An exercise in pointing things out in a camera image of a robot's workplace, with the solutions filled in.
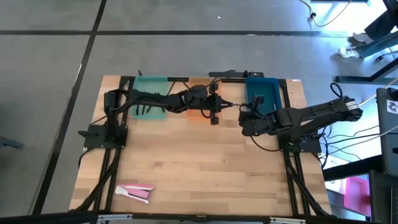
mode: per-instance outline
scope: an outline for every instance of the gray floor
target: gray floor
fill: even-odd
[[[5,21],[0,29],[90,30],[99,4],[100,0],[0,1],[0,20]],[[312,5],[319,23],[324,23],[345,4]],[[99,29],[352,32],[366,27],[383,10],[380,0],[352,3],[321,29],[307,22],[308,9],[298,0],[113,0],[106,5]],[[29,213],[87,41],[88,36],[0,36],[0,136],[25,143],[23,150],[0,149],[0,217]],[[103,75],[137,75],[140,69],[145,75],[200,77],[210,71],[257,70],[267,77],[301,79],[307,103],[313,105],[335,98],[329,89],[334,76],[368,76],[393,60],[386,57],[376,63],[378,54],[365,60],[336,54],[338,47],[352,44],[358,43],[297,36],[97,36],[44,212],[68,209],[83,145],[77,131],[86,129],[91,120]],[[341,87],[345,95],[363,101],[380,86]],[[364,118],[355,128],[337,123],[333,134],[377,125],[375,101],[363,109]],[[379,154],[380,145],[376,139],[348,151],[365,158]]]

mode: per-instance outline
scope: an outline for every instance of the wooden tabletop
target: wooden tabletop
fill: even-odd
[[[120,76],[104,76],[93,120],[104,115],[103,94],[118,88]],[[287,80],[291,107],[306,107],[300,80]],[[184,90],[177,82],[172,93]],[[221,96],[245,102],[243,83],[222,83]],[[281,152],[266,152],[241,134],[238,107],[222,111],[220,124],[192,122],[185,113],[167,113],[165,120],[129,116],[129,133],[122,150],[116,184],[153,184],[150,204],[113,196],[112,212],[208,215],[291,216],[289,190]],[[278,149],[277,137],[255,138],[263,147]],[[104,149],[84,156],[70,208],[79,206],[97,184]],[[318,203],[331,212],[319,161],[301,153],[305,183]],[[303,213],[296,186],[298,207]],[[104,208],[107,186],[101,208]]]

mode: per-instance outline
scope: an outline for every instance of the white cable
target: white cable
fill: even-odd
[[[389,88],[395,81],[397,81],[398,78],[394,79],[393,81],[391,81],[390,83],[388,83],[384,88]],[[373,96],[369,97],[367,100],[363,101],[362,103],[360,103],[358,106],[362,106],[365,103],[369,102],[371,99],[373,99],[374,97],[376,97],[376,94],[374,94]]]
[[[315,15],[315,16],[312,16],[313,10],[312,10],[311,5],[309,5],[309,4],[308,4],[307,2],[305,2],[304,0],[299,0],[299,1],[302,2],[302,3],[304,3],[304,4],[310,9],[310,13],[311,13],[310,19],[313,20],[313,23],[315,23],[315,25],[317,25],[317,27],[324,27],[324,26],[327,26],[327,25],[331,24],[331,22],[333,22],[335,19],[337,19],[337,17],[339,17],[340,14],[344,12],[344,10],[348,7],[348,5],[349,5],[353,0],[349,0],[349,2],[347,3],[346,7],[344,7],[344,9],[341,10],[341,12],[340,12],[339,14],[337,14],[337,16],[336,16],[335,18],[333,18],[331,21],[329,21],[329,22],[327,22],[326,24],[323,24],[323,25],[318,25],[318,24],[317,24],[317,21],[315,20],[315,16],[316,16],[316,15]]]
[[[355,144],[350,144],[349,146],[342,147],[342,148],[340,148],[339,150],[336,150],[336,151],[333,151],[333,152],[329,153],[329,155],[330,155],[330,154],[333,154],[333,153],[335,153],[335,152],[341,151],[341,150],[343,150],[343,149],[346,149],[346,148],[348,148],[348,147],[355,146],[355,145],[357,145],[357,144],[362,144],[362,143],[368,142],[368,141],[370,141],[370,140],[373,140],[373,139],[375,139],[375,138],[379,138],[379,137],[381,137],[381,136],[385,136],[386,134],[390,133],[391,131],[393,131],[393,130],[395,130],[395,129],[397,129],[397,128],[398,128],[398,124],[397,124],[395,127],[391,128],[390,130],[388,130],[388,131],[386,131],[386,132],[384,132],[384,133],[382,133],[382,134],[379,134],[378,136],[375,136],[375,137],[370,138],[370,139],[365,140],[365,141],[357,142],[357,143],[355,143]]]

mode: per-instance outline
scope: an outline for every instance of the teal bin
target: teal bin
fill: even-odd
[[[166,95],[169,83],[167,77],[143,77],[134,79],[133,89],[148,93],[159,93]],[[165,119],[166,110],[155,106],[134,105],[131,110],[132,116],[136,119]]]
[[[257,110],[261,114],[271,113],[282,108],[279,84],[276,78],[250,77],[245,81],[246,102],[250,103],[253,96],[264,96],[263,104]]]

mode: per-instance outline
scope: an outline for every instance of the shoe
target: shoe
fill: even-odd
[[[343,58],[349,58],[349,57],[359,58],[360,57],[359,53],[353,47],[349,47],[349,48],[341,47],[338,49],[338,54],[340,56],[342,56]]]
[[[365,33],[356,34],[353,33],[353,37],[356,41],[365,42],[366,44],[370,44],[373,40]]]

